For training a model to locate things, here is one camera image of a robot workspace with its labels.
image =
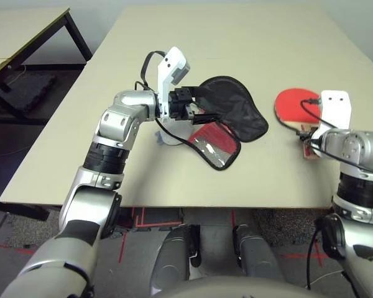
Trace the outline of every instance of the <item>table tennis paddle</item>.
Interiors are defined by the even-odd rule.
[[[318,99],[319,95],[306,89],[286,89],[279,93],[275,100],[275,115],[279,122],[294,131],[314,131],[319,126],[319,120],[301,108],[304,99]],[[305,105],[314,115],[320,117],[321,111],[316,104]],[[317,158],[308,143],[303,143],[304,157]]]

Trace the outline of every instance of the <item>desk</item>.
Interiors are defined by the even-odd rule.
[[[1,202],[63,204],[83,164],[98,120],[119,91],[132,89],[146,54],[178,46],[197,86],[217,75],[240,80],[269,131],[243,143],[225,171],[210,168],[185,146],[156,143],[143,123],[120,188],[123,206],[329,207],[338,183],[335,161],[302,157],[295,134],[274,116],[287,88],[346,90],[351,127],[373,130],[373,64],[327,17],[309,4],[131,6],[57,109],[1,196]],[[147,80],[156,83],[160,58]]]
[[[76,46],[88,61],[92,54],[69,14],[68,7],[0,10],[0,84],[36,49],[65,26]],[[47,119],[28,119],[0,96],[0,106],[15,119],[0,118],[6,124],[47,123]]]

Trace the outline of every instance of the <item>table leg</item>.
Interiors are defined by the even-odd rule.
[[[3,92],[5,92],[5,93],[9,93],[12,90],[11,87],[8,86],[5,82],[2,82],[0,84],[0,89],[3,90]]]
[[[67,20],[65,27],[67,28],[70,36],[72,37],[79,51],[81,52],[86,61],[90,60],[93,54],[88,48],[84,38],[81,36],[79,29],[77,29],[77,26],[73,21],[72,17],[70,16],[69,12],[67,12],[64,15],[64,18]]]

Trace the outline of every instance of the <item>red paddle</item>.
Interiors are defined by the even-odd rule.
[[[312,117],[310,114],[305,112],[300,102],[303,99],[318,99],[319,95],[306,89],[287,89],[279,93],[275,100],[275,115],[278,120],[290,127],[297,130],[306,130],[304,126],[309,125],[310,127],[317,127],[319,120]],[[318,105],[307,104],[305,107],[320,117],[321,112]]]

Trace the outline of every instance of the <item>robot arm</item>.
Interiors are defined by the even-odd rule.
[[[373,297],[373,132],[347,129],[351,110],[346,92],[323,91],[321,98],[322,118],[338,121],[335,126],[342,128],[321,123],[311,140],[319,155],[341,161],[334,213],[321,221],[323,249],[339,261],[358,297]],[[339,109],[329,98],[343,98],[336,102]],[[325,110],[329,105],[332,111]]]
[[[159,65],[158,94],[144,90],[115,96],[61,209],[60,233],[35,252],[1,297],[93,297],[98,243],[116,225],[121,196],[115,190],[121,186],[139,126],[160,115],[169,116],[170,84],[178,83],[188,71],[185,57],[173,47]],[[172,115],[180,118],[177,111]]]

